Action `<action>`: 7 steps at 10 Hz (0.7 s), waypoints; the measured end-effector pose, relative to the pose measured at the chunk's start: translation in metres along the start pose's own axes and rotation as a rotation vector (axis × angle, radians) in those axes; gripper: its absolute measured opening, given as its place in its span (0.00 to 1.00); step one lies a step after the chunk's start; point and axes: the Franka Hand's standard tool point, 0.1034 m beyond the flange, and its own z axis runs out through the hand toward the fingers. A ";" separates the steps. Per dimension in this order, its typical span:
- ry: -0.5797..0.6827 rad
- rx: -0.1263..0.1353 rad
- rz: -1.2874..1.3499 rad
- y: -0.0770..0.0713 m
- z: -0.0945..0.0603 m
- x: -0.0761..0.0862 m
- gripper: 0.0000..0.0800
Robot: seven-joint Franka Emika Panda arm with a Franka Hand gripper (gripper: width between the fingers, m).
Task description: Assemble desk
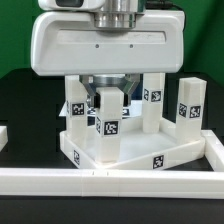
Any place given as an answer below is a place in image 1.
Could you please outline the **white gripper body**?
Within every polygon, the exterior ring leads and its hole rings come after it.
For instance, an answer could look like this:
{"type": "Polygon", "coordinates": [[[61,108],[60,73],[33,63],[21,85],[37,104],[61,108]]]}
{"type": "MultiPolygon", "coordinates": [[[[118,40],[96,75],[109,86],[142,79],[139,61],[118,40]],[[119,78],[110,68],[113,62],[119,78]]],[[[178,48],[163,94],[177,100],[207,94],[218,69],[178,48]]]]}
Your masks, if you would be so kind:
{"type": "Polygon", "coordinates": [[[171,73],[183,64],[184,13],[149,10],[132,29],[101,29],[83,12],[46,12],[33,26],[31,67],[41,76],[171,73]]]}

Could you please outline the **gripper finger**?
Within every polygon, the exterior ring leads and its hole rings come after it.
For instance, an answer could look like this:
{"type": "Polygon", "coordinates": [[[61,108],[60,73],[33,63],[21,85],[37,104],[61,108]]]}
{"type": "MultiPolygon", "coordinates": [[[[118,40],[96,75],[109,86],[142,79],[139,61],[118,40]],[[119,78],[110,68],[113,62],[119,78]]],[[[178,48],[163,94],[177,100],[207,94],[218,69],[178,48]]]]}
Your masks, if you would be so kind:
{"type": "Polygon", "coordinates": [[[100,95],[96,92],[96,84],[94,83],[92,75],[85,75],[81,77],[81,83],[87,91],[87,105],[93,108],[100,107],[100,95]]]}
{"type": "Polygon", "coordinates": [[[124,93],[124,104],[130,105],[131,104],[131,96],[135,91],[136,87],[140,82],[140,75],[139,74],[126,74],[125,75],[125,85],[122,89],[124,93]]]}

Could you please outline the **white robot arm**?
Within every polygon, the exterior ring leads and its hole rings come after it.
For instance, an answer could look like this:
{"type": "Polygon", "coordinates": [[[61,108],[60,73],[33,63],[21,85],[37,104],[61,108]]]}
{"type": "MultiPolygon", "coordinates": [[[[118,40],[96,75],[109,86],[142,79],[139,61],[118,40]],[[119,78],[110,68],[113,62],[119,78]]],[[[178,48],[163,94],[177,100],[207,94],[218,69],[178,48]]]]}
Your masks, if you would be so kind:
{"type": "Polygon", "coordinates": [[[40,76],[124,74],[124,103],[145,73],[183,64],[185,14],[165,0],[37,0],[31,67],[40,76]]]}

